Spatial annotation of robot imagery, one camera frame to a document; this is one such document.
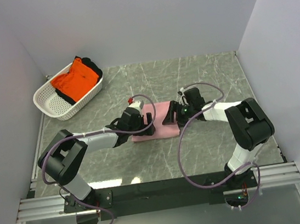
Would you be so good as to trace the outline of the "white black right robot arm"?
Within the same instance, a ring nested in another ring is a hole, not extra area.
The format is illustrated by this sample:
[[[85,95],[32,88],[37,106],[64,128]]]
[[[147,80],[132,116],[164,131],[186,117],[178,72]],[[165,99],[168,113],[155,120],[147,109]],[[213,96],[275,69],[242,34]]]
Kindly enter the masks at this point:
[[[238,102],[206,101],[197,87],[192,85],[178,91],[179,101],[171,101],[163,125],[189,125],[193,119],[200,121],[223,121],[231,128],[236,146],[225,165],[228,178],[222,183],[230,187],[242,184],[253,165],[257,153],[273,136],[274,125],[253,98]]]

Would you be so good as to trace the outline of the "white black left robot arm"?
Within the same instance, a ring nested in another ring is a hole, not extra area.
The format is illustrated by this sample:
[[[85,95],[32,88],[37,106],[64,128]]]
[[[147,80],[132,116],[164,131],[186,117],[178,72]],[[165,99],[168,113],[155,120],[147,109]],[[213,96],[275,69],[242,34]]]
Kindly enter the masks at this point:
[[[130,136],[154,134],[154,119],[150,112],[144,114],[139,108],[127,107],[120,117],[99,131],[87,135],[73,134],[65,129],[59,131],[37,163],[43,182],[59,185],[83,206],[98,206],[95,189],[78,173],[84,156],[89,151],[123,145]]]

